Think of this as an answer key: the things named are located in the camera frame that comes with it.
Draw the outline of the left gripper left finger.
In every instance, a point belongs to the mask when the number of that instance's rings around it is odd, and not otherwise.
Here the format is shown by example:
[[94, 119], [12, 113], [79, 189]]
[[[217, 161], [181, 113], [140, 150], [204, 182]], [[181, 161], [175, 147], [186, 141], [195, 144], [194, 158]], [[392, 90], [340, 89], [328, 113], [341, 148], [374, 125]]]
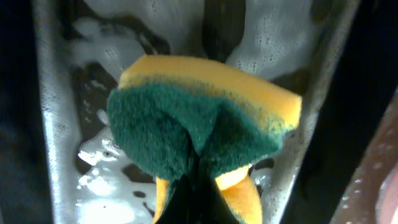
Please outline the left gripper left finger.
[[199, 223], [196, 196], [189, 178], [182, 175], [156, 224], [195, 223]]

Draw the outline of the white plate with red stain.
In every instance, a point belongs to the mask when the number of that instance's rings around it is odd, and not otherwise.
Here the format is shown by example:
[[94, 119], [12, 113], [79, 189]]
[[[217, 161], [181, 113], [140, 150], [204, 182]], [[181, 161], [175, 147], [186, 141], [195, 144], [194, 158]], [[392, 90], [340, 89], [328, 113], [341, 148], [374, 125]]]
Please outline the white plate with red stain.
[[377, 224], [397, 224], [397, 164], [381, 184], [375, 207]]

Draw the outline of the green and yellow sponge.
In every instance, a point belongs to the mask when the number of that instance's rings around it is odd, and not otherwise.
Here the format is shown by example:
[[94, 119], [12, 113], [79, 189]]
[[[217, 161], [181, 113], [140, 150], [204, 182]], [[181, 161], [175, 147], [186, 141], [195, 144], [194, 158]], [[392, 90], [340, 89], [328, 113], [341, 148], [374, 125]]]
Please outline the green and yellow sponge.
[[155, 177], [154, 222], [182, 175], [193, 187], [214, 179], [239, 223], [261, 223], [262, 206], [250, 166], [279, 152], [297, 128], [302, 97], [223, 63], [145, 55], [109, 95], [116, 144]]

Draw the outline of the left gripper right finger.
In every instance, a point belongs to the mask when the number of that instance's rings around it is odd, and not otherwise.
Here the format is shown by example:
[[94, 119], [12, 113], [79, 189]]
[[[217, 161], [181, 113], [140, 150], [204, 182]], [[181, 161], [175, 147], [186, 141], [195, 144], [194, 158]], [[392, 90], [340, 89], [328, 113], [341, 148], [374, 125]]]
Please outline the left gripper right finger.
[[214, 179], [201, 174], [198, 180], [198, 219], [202, 224], [239, 224]]

